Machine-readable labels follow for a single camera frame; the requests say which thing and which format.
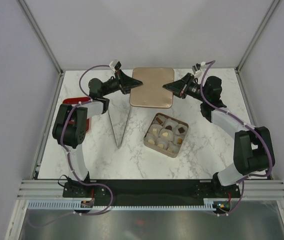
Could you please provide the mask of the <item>rose gold box lid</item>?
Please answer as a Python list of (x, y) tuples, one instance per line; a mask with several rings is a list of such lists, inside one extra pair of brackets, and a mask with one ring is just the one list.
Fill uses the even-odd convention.
[(173, 93), (163, 85), (174, 82), (175, 71), (169, 67), (136, 67), (132, 78), (142, 85), (130, 91), (130, 105), (139, 108), (169, 109), (173, 105)]

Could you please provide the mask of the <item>dark square chocolate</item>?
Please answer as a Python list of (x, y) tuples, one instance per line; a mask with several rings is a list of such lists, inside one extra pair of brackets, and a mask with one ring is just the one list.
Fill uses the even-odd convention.
[(184, 133), (184, 132), (185, 132), (185, 130), (184, 130), (184, 128), (183, 128), (183, 127), (180, 127), (180, 128), (178, 129), (178, 132), (179, 132), (180, 134), (182, 134), (182, 133)]

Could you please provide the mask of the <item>rose gold chocolate box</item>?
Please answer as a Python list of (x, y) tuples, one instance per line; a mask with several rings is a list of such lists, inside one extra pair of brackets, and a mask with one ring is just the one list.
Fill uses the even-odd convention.
[(188, 131), (186, 122), (158, 112), (143, 137), (143, 144), (167, 157), (176, 158)]

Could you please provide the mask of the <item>metal tongs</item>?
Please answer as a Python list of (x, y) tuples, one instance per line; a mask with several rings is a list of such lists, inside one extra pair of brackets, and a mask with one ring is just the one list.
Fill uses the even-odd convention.
[(129, 97), (110, 100), (108, 116), (112, 125), (115, 144), (118, 149), (122, 146), (131, 112), (132, 106)]

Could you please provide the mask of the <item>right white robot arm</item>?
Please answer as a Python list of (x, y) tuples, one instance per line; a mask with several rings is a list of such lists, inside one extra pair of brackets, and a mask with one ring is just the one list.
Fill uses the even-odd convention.
[(187, 73), (177, 81), (164, 84), (163, 88), (180, 99), (190, 96), (199, 100), (202, 116), (234, 140), (233, 162), (212, 177), (214, 182), (210, 185), (210, 191), (215, 197), (223, 197), (230, 185), (275, 165), (270, 131), (264, 126), (245, 124), (237, 116), (232, 116), (221, 100), (220, 78), (210, 76), (204, 84), (200, 84), (191, 73)]

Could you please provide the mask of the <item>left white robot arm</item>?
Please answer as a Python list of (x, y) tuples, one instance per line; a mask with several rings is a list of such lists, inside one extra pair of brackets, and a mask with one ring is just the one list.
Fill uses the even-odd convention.
[(88, 100), (79, 101), (76, 105), (60, 105), (52, 136), (65, 150), (69, 167), (68, 177), (77, 181), (73, 190), (80, 197), (87, 197), (92, 190), (91, 184), (86, 181), (90, 174), (85, 165), (82, 147), (86, 137), (87, 120), (108, 111), (110, 100), (105, 96), (117, 91), (126, 95), (142, 85), (142, 81), (126, 75), (121, 69), (116, 69), (114, 76), (105, 82), (98, 78), (92, 78), (88, 82)]

